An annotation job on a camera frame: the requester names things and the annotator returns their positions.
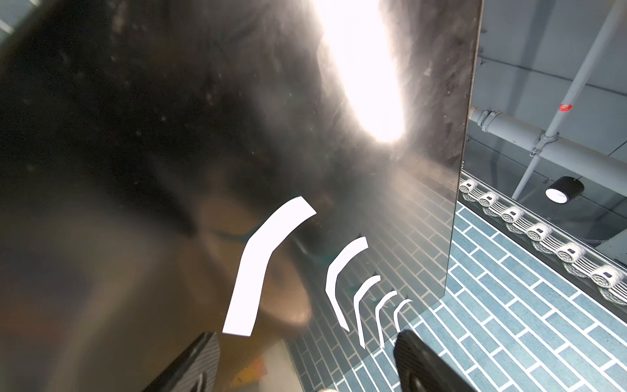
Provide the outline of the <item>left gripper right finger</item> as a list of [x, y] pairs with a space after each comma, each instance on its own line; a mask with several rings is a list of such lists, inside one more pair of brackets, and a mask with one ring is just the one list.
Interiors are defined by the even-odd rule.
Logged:
[[475, 392], [475, 389], [411, 330], [394, 344], [401, 392]]

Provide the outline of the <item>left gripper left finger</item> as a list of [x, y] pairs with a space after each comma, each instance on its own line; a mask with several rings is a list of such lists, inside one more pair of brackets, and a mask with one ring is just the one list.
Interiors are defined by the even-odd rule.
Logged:
[[220, 360], [215, 333], [199, 335], [145, 391], [213, 391]]

